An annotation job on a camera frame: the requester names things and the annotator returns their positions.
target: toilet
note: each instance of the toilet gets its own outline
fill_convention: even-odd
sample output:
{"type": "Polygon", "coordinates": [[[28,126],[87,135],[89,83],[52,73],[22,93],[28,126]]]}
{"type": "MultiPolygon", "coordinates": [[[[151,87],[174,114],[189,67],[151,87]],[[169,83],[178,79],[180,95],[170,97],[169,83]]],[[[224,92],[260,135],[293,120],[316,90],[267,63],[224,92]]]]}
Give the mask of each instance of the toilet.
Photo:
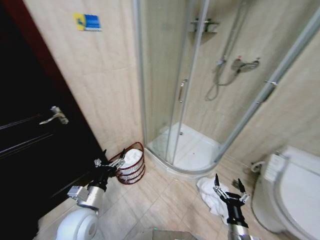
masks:
{"type": "Polygon", "coordinates": [[[252,209],[273,233],[320,240],[320,157],[286,146],[269,155],[257,179],[252,209]]]}

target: blue sign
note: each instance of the blue sign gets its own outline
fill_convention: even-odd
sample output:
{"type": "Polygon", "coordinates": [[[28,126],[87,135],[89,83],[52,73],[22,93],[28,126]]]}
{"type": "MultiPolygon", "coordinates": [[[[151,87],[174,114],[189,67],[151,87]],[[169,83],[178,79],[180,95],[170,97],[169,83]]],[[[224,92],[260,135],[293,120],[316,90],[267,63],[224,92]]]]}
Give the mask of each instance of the blue sign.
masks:
{"type": "Polygon", "coordinates": [[[74,13],[73,18],[77,29],[80,31],[101,31],[97,15],[74,13]]]}

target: door handle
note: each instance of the door handle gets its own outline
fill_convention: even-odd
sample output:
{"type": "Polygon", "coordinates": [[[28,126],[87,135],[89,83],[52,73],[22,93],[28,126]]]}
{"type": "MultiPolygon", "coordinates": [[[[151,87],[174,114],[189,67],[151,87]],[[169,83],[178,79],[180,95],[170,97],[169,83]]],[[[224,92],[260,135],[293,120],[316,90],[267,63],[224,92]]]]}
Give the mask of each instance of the door handle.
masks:
{"type": "Polygon", "coordinates": [[[53,112],[53,116],[50,117],[49,119],[45,120],[45,121],[41,121],[39,123],[39,125],[47,124],[47,123],[51,122],[53,119],[59,119],[62,124],[68,124],[69,123],[68,118],[64,115],[64,113],[60,110],[59,107],[53,106],[53,107],[51,107],[50,110],[51,110],[51,112],[53,112]]]}
{"type": "Polygon", "coordinates": [[[181,85],[180,85],[180,90],[179,90],[179,96],[178,96],[178,101],[179,103],[183,103],[184,101],[181,100],[182,98],[182,91],[184,90],[184,86],[186,85],[186,82],[188,81],[188,79],[184,79],[182,82],[181,82],[181,85]]]}

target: metal robot arm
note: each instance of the metal robot arm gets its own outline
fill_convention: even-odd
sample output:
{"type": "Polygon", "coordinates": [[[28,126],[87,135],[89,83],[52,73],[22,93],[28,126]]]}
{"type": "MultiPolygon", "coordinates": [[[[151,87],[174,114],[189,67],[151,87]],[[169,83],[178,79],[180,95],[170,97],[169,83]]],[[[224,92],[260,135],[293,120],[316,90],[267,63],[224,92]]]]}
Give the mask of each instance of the metal robot arm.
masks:
{"type": "Polygon", "coordinates": [[[250,196],[246,193],[245,186],[239,178],[238,185],[241,195],[225,192],[220,187],[218,174],[215,175],[213,190],[228,209],[229,218],[226,220],[229,227],[228,240],[260,240],[258,237],[249,235],[249,227],[245,222],[241,207],[245,205],[250,196]]]}
{"type": "Polygon", "coordinates": [[[125,163],[125,149],[120,158],[110,162],[103,152],[102,161],[94,160],[95,179],[83,186],[72,186],[68,196],[76,200],[76,204],[82,208],[71,212],[58,227],[56,240],[101,240],[102,233],[98,231],[98,211],[102,206],[103,194],[107,190],[108,178],[116,175],[125,163]]]}

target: wicker basket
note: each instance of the wicker basket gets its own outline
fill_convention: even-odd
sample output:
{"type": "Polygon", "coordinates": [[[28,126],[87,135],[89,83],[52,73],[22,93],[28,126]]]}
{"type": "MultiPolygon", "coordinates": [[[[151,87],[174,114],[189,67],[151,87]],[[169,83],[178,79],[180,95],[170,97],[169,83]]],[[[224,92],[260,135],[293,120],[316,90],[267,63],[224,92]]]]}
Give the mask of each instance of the wicker basket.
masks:
{"type": "MultiPolygon", "coordinates": [[[[125,152],[128,152],[131,149],[138,149],[142,152],[142,156],[139,161],[129,167],[119,168],[116,174],[118,180],[122,184],[134,184],[138,182],[145,174],[146,165],[145,165],[145,153],[144,146],[140,142],[135,142],[131,146],[125,149],[125,152]]],[[[110,161],[115,161],[120,157],[120,153],[110,159],[110,161]]]]}

